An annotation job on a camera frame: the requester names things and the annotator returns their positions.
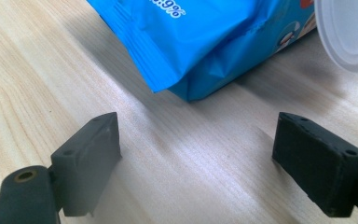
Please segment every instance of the white plastic lid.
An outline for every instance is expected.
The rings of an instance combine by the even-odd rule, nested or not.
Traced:
[[[358,0],[315,0],[315,13],[330,58],[358,73]]]

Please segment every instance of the wooden table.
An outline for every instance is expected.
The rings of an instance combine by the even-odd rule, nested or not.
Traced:
[[[329,219],[271,159],[278,113],[358,146],[358,75],[316,32],[205,100],[153,94],[86,1],[0,0],[0,184],[117,111],[123,159],[96,218],[63,223],[357,223]]]

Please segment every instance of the hole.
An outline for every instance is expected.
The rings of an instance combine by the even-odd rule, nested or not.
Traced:
[[[63,155],[65,155],[65,156],[70,156],[70,155],[72,155],[72,154],[74,154],[74,151],[73,151],[73,150],[67,150],[67,151],[64,151],[64,152],[63,152]]]
[[[27,182],[30,179],[33,179],[35,176],[36,176],[35,170],[28,170],[16,175],[16,177],[14,177],[14,180],[18,183],[22,183],[22,182]]]
[[[356,156],[357,153],[355,151],[352,151],[352,150],[346,150],[345,151],[347,154],[350,154],[351,156]]]

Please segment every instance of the blue wrapper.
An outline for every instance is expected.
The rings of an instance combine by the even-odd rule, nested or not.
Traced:
[[[198,100],[315,27],[313,0],[89,0],[154,92]]]

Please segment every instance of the cartoon graphic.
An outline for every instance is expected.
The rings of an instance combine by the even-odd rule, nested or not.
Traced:
[[[279,35],[280,38],[278,39],[277,50],[275,52],[278,52],[293,43],[298,36],[299,29],[300,23],[298,21],[293,21],[287,25]]]
[[[305,35],[309,31],[313,30],[316,27],[316,17],[315,13],[312,13],[310,15],[310,18],[307,20],[307,22],[304,25],[304,28],[302,29],[301,33],[299,34],[298,38]]]
[[[313,4],[313,0],[301,0],[301,7],[302,8],[306,8],[306,7],[310,7]]]

